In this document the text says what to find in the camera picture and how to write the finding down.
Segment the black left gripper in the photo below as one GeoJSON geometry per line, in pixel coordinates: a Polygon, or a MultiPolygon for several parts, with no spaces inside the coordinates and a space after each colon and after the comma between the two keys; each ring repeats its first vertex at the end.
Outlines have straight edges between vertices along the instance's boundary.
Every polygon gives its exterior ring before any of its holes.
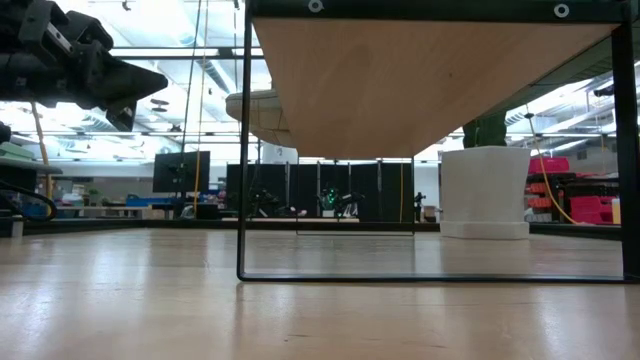
{"type": "Polygon", "coordinates": [[[107,120],[119,131],[133,129],[136,102],[168,86],[157,72],[119,59],[108,60],[111,36],[101,22],[79,12],[67,12],[70,24],[60,27],[73,52],[55,59],[39,57],[56,91],[76,101],[94,103],[107,110],[107,120]]]}

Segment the black aluminium table frame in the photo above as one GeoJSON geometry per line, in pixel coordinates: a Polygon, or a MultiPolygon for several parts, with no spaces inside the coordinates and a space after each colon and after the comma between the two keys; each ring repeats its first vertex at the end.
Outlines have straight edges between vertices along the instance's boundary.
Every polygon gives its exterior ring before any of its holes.
{"type": "MultiPolygon", "coordinates": [[[[33,222],[22,218],[0,218],[0,237],[9,237],[15,230],[24,235],[62,234],[74,232],[91,232],[107,230],[123,230],[138,228],[157,229],[196,229],[196,230],[236,230],[235,219],[223,220],[152,220],[135,218],[99,218],[99,219],[56,219],[47,222],[33,222]]],[[[246,229],[252,231],[296,231],[300,234],[383,234],[399,233],[411,235],[415,233],[435,233],[440,230],[438,223],[374,223],[348,222],[329,219],[282,218],[267,221],[249,221],[246,229]]],[[[559,237],[587,238],[598,240],[640,242],[640,226],[632,232],[617,225],[570,225],[556,223],[531,223],[529,234],[559,237]]]]}

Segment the mint green stapler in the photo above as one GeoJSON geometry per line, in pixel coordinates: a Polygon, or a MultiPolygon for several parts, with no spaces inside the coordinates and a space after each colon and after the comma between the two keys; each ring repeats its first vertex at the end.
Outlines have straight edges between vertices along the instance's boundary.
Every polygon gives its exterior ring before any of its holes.
{"type": "Polygon", "coordinates": [[[0,158],[8,158],[18,161],[32,161],[34,153],[13,143],[3,142],[0,144],[0,158]]]}

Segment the white plant pot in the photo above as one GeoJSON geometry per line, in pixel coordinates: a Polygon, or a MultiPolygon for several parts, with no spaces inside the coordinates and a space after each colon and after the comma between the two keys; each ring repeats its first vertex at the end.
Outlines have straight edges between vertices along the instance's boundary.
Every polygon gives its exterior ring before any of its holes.
{"type": "Polygon", "coordinates": [[[440,233],[470,240],[524,240],[524,192],[531,151],[485,146],[445,152],[440,233]]]}

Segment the black frame wooden top shelf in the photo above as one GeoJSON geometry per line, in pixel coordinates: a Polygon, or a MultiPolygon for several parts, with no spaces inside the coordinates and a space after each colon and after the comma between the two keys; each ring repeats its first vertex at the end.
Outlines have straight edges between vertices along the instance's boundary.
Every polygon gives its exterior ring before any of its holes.
{"type": "Polygon", "coordinates": [[[611,42],[624,283],[640,283],[638,0],[245,0],[297,150],[411,157],[611,42]]]}

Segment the black flat screen monitor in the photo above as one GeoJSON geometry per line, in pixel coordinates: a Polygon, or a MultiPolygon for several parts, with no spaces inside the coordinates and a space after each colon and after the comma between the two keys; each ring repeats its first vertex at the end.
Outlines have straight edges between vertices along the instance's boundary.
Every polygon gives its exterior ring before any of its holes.
{"type": "Polygon", "coordinates": [[[209,189],[210,152],[157,154],[154,193],[206,192],[209,189]]]}

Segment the green cactus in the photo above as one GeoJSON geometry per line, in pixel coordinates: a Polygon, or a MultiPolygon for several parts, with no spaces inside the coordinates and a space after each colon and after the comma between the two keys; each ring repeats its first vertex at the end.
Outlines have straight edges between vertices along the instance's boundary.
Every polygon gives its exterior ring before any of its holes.
{"type": "Polygon", "coordinates": [[[506,146],[505,116],[505,112],[498,112],[464,125],[463,147],[506,146]]]}

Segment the robot with green light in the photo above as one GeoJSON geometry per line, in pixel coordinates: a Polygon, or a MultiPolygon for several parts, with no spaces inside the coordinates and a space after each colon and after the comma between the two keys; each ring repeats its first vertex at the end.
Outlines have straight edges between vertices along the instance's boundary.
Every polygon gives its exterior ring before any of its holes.
{"type": "Polygon", "coordinates": [[[331,213],[334,218],[356,218],[359,214],[358,206],[365,196],[357,192],[341,193],[338,188],[323,189],[318,195],[318,202],[322,213],[331,213]]]}

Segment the black room divider panels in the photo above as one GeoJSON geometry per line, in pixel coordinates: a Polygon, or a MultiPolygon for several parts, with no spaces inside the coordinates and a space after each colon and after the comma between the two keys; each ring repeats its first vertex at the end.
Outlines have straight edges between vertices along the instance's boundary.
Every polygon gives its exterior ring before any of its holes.
{"type": "Polygon", "coordinates": [[[412,223],[413,169],[410,163],[336,162],[250,164],[247,168],[248,217],[251,219],[334,218],[322,213],[318,195],[323,189],[365,196],[357,222],[412,223]]]}

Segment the red storage bin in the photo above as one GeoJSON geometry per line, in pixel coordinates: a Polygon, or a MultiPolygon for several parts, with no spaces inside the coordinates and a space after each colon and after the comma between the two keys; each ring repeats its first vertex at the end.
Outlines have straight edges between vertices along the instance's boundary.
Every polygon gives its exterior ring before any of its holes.
{"type": "Polygon", "coordinates": [[[613,223],[612,200],[602,196],[571,197],[570,215],[579,223],[610,225],[613,223]]]}
{"type": "Polygon", "coordinates": [[[568,173],[570,171],[569,161],[566,157],[532,157],[529,163],[528,173],[548,174],[568,173]]]}

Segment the grey desk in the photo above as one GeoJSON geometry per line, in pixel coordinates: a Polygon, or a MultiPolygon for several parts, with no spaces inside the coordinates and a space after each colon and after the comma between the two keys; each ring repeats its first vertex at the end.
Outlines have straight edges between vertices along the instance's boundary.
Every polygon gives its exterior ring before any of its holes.
{"type": "Polygon", "coordinates": [[[61,175],[63,171],[51,165],[44,165],[35,161],[18,161],[0,158],[0,181],[26,190],[37,187],[40,175],[61,175]]]}

